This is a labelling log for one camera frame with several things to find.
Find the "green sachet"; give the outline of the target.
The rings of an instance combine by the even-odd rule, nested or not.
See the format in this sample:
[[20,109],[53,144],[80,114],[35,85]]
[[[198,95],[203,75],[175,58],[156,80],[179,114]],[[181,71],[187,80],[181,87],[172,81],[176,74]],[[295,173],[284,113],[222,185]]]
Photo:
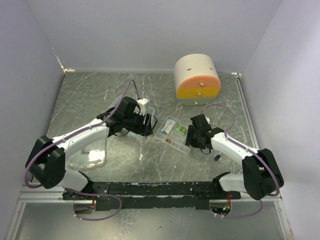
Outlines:
[[188,129],[182,125],[177,125],[174,130],[182,135],[185,135],[186,132],[188,131]]

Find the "clear plastic box lid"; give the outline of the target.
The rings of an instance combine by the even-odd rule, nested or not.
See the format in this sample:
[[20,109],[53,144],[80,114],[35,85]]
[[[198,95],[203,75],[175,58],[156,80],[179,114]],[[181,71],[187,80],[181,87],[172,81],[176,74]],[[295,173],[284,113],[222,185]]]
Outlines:
[[100,139],[81,148],[68,160],[68,167],[76,171],[89,171],[103,167],[107,157],[107,139]]

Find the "clear packet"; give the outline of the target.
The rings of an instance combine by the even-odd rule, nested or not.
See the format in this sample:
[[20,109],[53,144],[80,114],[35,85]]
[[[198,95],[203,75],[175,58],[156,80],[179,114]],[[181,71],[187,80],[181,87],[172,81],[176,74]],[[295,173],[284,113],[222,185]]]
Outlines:
[[169,134],[170,131],[172,130],[172,128],[174,127],[175,123],[176,122],[173,119],[167,119],[165,121],[164,126],[162,127],[162,129],[160,131],[162,133]]

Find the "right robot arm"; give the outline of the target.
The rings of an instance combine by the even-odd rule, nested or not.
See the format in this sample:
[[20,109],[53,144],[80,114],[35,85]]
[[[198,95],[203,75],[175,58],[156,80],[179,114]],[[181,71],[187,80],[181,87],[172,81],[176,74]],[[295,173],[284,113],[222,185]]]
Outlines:
[[280,193],[284,179],[274,154],[268,148],[249,147],[230,137],[223,129],[211,127],[206,116],[192,117],[185,145],[201,151],[221,152],[242,167],[242,173],[225,172],[213,179],[212,193],[223,199],[229,192],[247,193],[254,200]]

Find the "clear compartment tray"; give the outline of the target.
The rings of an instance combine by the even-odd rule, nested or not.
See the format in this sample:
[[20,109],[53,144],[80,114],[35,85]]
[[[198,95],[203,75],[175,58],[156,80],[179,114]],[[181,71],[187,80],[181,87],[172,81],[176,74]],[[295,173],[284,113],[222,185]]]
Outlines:
[[[165,125],[166,120],[168,119],[172,119],[175,121],[175,125],[172,128],[172,130],[170,131],[169,134],[165,134],[164,132],[161,132],[160,130],[162,129],[162,127]],[[167,116],[165,118],[165,120],[163,121],[163,123],[160,125],[159,129],[156,131],[155,133],[155,137],[160,140],[161,142],[171,146],[172,148],[180,151],[183,154],[189,154],[191,151],[191,147],[190,146],[186,146],[186,138],[187,138],[187,132],[185,133],[185,135],[182,135],[180,133],[178,133],[177,131],[175,131],[175,127],[177,125],[182,125],[185,128],[188,129],[188,125],[180,120],[178,120],[177,118],[174,118],[172,116]]]

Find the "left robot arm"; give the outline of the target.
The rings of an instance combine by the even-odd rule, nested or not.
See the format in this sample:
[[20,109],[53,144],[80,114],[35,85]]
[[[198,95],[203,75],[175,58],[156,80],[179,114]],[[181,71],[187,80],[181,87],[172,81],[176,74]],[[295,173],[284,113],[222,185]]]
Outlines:
[[25,164],[26,171],[38,180],[40,187],[60,186],[75,190],[83,200],[89,199],[94,192],[92,180],[80,171],[68,169],[66,160],[88,145],[123,130],[141,137],[152,135],[158,122],[155,113],[149,99],[122,97],[106,112],[74,131],[54,138],[39,137]]

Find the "clear plastic storage box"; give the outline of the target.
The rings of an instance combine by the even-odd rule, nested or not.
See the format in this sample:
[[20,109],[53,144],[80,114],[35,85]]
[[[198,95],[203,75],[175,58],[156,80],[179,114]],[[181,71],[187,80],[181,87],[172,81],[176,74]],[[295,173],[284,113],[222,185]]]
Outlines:
[[116,133],[116,137],[132,137],[139,142],[143,142],[148,136],[154,133],[154,128],[158,123],[155,117],[155,108],[151,106],[150,100],[141,98],[137,100],[138,106],[135,107],[134,113],[142,117],[142,126],[135,126],[131,130],[122,129]]

